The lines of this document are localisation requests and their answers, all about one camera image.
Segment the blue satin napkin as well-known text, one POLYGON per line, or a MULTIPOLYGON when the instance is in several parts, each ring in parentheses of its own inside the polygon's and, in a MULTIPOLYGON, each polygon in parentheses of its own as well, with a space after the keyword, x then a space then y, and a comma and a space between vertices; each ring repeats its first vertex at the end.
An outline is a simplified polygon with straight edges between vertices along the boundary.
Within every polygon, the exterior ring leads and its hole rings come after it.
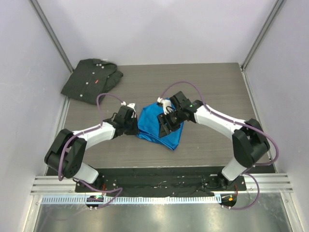
POLYGON ((180 143, 184 123, 175 132, 159 138, 159 122, 157 116, 161 113, 163 113, 163 108, 156 103, 143 107, 138 120, 140 132, 137 137, 152 143, 164 145, 170 150, 175 150, 180 143))

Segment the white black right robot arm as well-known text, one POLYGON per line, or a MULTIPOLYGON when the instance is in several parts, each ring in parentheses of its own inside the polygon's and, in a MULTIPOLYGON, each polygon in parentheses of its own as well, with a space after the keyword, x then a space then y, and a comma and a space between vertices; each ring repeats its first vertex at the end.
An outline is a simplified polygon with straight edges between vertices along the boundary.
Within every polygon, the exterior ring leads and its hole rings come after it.
POLYGON ((270 149, 260 123, 253 118, 244 121, 221 114, 201 100, 191 102, 181 91, 169 99, 158 98, 157 105, 163 109, 163 113, 157 116, 159 138, 177 131, 183 122, 191 121, 207 126, 232 141, 234 156, 217 175, 218 186, 224 191, 231 190, 235 180, 270 149))

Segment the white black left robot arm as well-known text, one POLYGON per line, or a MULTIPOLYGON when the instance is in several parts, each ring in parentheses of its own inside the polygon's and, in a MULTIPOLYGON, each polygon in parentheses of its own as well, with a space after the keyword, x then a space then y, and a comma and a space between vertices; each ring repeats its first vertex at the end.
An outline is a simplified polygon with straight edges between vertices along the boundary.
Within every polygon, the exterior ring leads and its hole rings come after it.
POLYGON ((136 135, 139 129, 135 106, 135 103, 122 105, 111 118, 85 130, 62 129, 46 153, 44 162, 61 178, 81 180, 91 192, 99 192, 103 189, 103 174, 83 163, 85 151, 123 134, 136 135))

